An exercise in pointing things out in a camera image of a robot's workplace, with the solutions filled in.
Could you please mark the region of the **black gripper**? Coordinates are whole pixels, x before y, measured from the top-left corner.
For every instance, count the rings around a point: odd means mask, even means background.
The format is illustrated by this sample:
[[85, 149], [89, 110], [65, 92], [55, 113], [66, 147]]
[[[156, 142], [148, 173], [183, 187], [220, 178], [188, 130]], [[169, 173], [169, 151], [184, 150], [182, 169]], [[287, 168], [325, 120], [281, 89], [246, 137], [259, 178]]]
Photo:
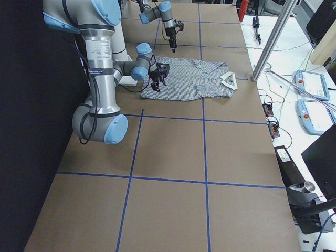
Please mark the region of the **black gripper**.
[[176, 34], [178, 33], [179, 26], [173, 25], [172, 27], [165, 27], [165, 32], [167, 37], [169, 38], [170, 48], [173, 53], [176, 52], [177, 42], [176, 42]]
[[157, 62], [156, 63], [156, 69], [152, 72], [150, 72], [150, 78], [152, 79], [151, 87], [152, 90], [156, 92], [160, 92], [159, 84], [160, 81], [163, 83], [164, 86], [166, 86], [165, 78], [168, 77], [170, 71], [170, 65]]

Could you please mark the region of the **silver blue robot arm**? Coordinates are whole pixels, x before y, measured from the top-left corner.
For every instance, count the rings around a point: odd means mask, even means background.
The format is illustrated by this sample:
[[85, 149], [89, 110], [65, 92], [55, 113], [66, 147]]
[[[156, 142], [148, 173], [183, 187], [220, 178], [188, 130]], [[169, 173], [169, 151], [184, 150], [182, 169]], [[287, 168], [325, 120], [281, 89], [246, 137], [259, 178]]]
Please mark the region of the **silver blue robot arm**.
[[174, 19], [171, 2], [162, 1], [155, 7], [151, 7], [146, 1], [137, 0], [135, 2], [140, 8], [139, 17], [142, 24], [161, 19], [162, 37], [169, 42], [172, 52], [175, 53], [177, 48], [176, 35], [183, 31], [184, 24]]
[[159, 63], [149, 44], [137, 46], [132, 60], [126, 50], [118, 1], [44, 1], [45, 23], [55, 30], [79, 34], [85, 41], [81, 57], [87, 66], [91, 93], [78, 106], [72, 127], [82, 144], [89, 141], [117, 144], [125, 136], [128, 120], [116, 103], [115, 88], [126, 78], [148, 80], [159, 90], [169, 65]]

